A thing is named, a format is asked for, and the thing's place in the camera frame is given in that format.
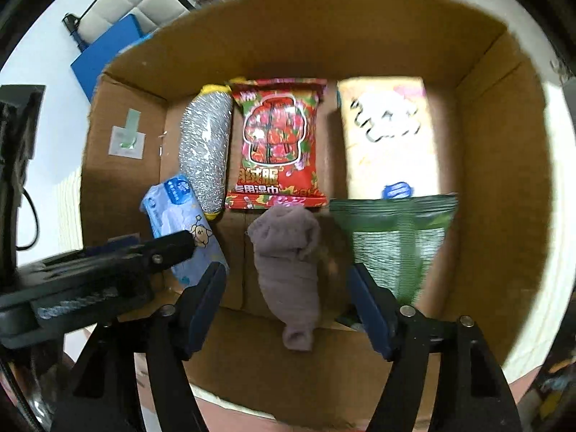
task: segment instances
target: silver glitter cylinder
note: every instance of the silver glitter cylinder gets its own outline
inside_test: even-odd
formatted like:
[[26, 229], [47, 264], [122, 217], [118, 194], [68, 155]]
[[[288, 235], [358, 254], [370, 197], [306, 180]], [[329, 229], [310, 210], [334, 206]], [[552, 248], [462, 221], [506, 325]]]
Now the silver glitter cylinder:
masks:
[[232, 104], [227, 92], [199, 94], [180, 123], [180, 170], [207, 219], [214, 219], [224, 207]]

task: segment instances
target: green package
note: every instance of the green package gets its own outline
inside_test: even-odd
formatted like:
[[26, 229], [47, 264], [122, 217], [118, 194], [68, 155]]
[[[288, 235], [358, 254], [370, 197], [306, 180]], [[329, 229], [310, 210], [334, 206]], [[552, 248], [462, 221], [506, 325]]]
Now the green package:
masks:
[[379, 287], [412, 304], [444, 241], [455, 194], [393, 200], [331, 200], [330, 214], [351, 237], [354, 261], [364, 263]]

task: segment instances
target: red wet wipes package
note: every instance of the red wet wipes package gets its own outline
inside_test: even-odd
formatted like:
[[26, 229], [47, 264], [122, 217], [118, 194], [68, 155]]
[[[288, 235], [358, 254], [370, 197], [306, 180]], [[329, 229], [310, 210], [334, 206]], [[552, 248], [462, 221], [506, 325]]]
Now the red wet wipes package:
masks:
[[316, 177], [315, 121], [324, 79], [230, 83], [244, 117], [242, 162], [226, 208], [324, 206]]

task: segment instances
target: gray cloth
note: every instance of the gray cloth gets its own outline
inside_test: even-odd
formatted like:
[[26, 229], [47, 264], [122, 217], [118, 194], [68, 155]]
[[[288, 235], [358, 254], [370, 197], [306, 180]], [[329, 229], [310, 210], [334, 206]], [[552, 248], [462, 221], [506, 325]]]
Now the gray cloth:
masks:
[[320, 226], [302, 206], [273, 206], [248, 227], [254, 245], [258, 283], [268, 307], [286, 324], [284, 346], [312, 349], [320, 315], [318, 275], [313, 252]]

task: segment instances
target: cardboard box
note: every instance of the cardboard box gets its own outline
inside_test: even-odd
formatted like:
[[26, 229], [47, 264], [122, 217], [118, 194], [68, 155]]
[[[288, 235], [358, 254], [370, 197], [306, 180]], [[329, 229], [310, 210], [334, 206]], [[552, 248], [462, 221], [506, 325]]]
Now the cardboard box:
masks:
[[[434, 121], [443, 192], [458, 192], [456, 222], [431, 268], [418, 306], [454, 320], [472, 316], [500, 362], [514, 345], [538, 290], [551, 212], [544, 97], [534, 68], [506, 27], [450, 0], [233, 0], [192, 12], [121, 54], [100, 79], [90, 113], [81, 215], [85, 245], [150, 236], [140, 200], [178, 170], [179, 123], [206, 83], [310, 76], [421, 76]], [[111, 130], [141, 112], [143, 158], [108, 155]], [[241, 122], [233, 120], [229, 184], [236, 179]], [[318, 177], [346, 197], [346, 162], [334, 90], [318, 117]], [[231, 267], [203, 350], [186, 364], [192, 384], [217, 396], [313, 428], [366, 423], [390, 365], [362, 333], [332, 322], [348, 303], [351, 253], [327, 210], [319, 290], [321, 327], [310, 353], [282, 345], [282, 323], [257, 285], [244, 232], [257, 214], [226, 211], [214, 224]], [[166, 285], [173, 287], [170, 278]], [[150, 313], [173, 302], [169, 288]], [[419, 424], [430, 417], [438, 372], [431, 356]]]

